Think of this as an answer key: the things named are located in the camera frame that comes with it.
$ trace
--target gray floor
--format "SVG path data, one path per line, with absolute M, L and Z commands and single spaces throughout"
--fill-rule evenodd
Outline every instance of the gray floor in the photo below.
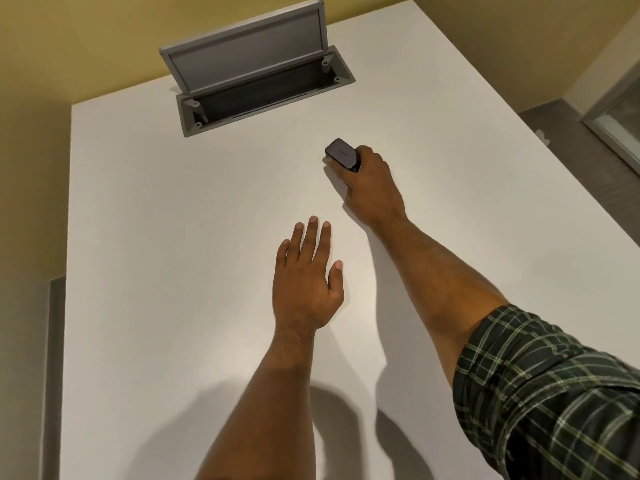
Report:
M 578 119 L 564 100 L 520 113 L 549 149 L 640 246 L 640 176 Z

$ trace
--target open lid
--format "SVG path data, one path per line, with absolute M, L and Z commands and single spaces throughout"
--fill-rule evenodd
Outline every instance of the open lid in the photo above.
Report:
M 183 94 L 195 96 L 327 49 L 324 1 L 311 0 L 161 47 L 160 55 Z

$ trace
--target white table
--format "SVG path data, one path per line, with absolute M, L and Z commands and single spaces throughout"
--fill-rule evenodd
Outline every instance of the white table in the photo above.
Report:
M 271 338 L 278 244 L 312 214 L 348 288 L 317 336 L 319 478 L 390 479 L 392 461 L 398 479 L 497 477 L 323 172 L 336 137 L 379 151 L 414 222 L 513 302 L 640 365 L 640 250 L 420 9 L 329 40 L 355 84 L 199 136 L 182 136 L 170 77 L 74 106 L 63 480 L 192 477 Z

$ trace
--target plaid shirt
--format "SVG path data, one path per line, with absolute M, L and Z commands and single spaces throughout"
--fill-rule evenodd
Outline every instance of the plaid shirt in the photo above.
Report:
M 640 479 L 640 371 L 516 306 L 473 333 L 453 397 L 505 479 Z

